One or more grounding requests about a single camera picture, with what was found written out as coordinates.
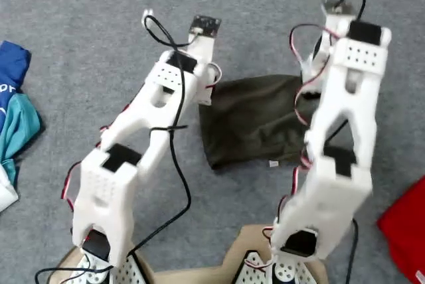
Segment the table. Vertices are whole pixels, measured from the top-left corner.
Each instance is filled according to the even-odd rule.
[[[72,214],[59,200],[69,166],[83,158],[137,92],[165,50],[142,29],[152,7],[176,40],[187,38],[193,15],[222,19],[214,61],[224,80],[298,74],[288,31],[322,23],[321,0],[0,0],[0,38],[33,54],[23,90],[46,131],[20,156],[20,201],[0,215],[0,282],[31,283],[36,270],[54,266],[71,248]],[[377,108],[372,169],[374,196],[356,217],[360,240],[352,283],[407,283],[388,255],[377,218],[425,172],[423,126],[424,0],[368,0],[364,19],[392,29],[386,76]],[[308,53],[315,31],[299,33]],[[291,164],[268,168],[252,161],[212,172],[203,154],[196,106],[181,123],[175,145],[193,193],[193,207],[143,249],[155,270],[218,265],[245,224],[267,224],[291,184]],[[143,150],[148,134],[131,136]],[[348,145],[346,130],[337,139]],[[134,241],[185,205],[183,187],[166,154],[135,201]],[[331,283],[344,282],[352,234],[327,259]]]

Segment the dark green cloth bag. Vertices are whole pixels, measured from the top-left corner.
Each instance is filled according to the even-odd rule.
[[[294,112],[301,78],[271,75],[217,84],[211,106],[199,106],[205,155],[212,169],[252,159],[298,161],[302,125]],[[315,104],[302,97],[298,111],[310,121]]]

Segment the cardboard base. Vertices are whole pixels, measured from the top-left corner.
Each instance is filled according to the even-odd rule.
[[[268,242],[261,233],[263,227],[263,225],[244,226],[227,251],[222,265],[218,267],[153,272],[146,260],[140,254],[137,256],[148,279],[154,284],[231,284],[248,250],[256,250],[263,261],[269,260]],[[80,250],[74,248],[65,256],[59,266],[75,267],[82,256]],[[307,263],[307,267],[318,284],[328,284],[326,269],[321,261]],[[48,283],[59,284],[70,275],[69,271],[54,272]]]

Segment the red cloth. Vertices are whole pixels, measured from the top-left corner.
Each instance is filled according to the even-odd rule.
[[[399,270],[412,283],[425,284],[425,176],[379,218],[378,227]]]

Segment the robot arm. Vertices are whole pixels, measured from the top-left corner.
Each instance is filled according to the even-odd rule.
[[[135,190],[149,178],[168,147],[167,129],[173,125],[181,103],[182,79],[177,60],[183,66],[185,78],[181,113],[192,102],[211,104],[209,85],[216,78],[211,60],[219,26],[218,19],[196,16],[187,50],[169,50],[161,55],[132,102],[104,130],[98,148],[81,162],[72,241],[90,259],[95,257],[115,267],[126,259],[132,248]],[[151,129],[144,154],[119,144],[143,127]]]
[[[329,48],[319,107],[305,134],[311,168],[274,222],[270,245],[278,259],[326,258],[372,192],[375,109],[391,31],[343,19],[337,34],[339,40]],[[325,144],[327,132],[340,115],[352,129],[353,151]]]

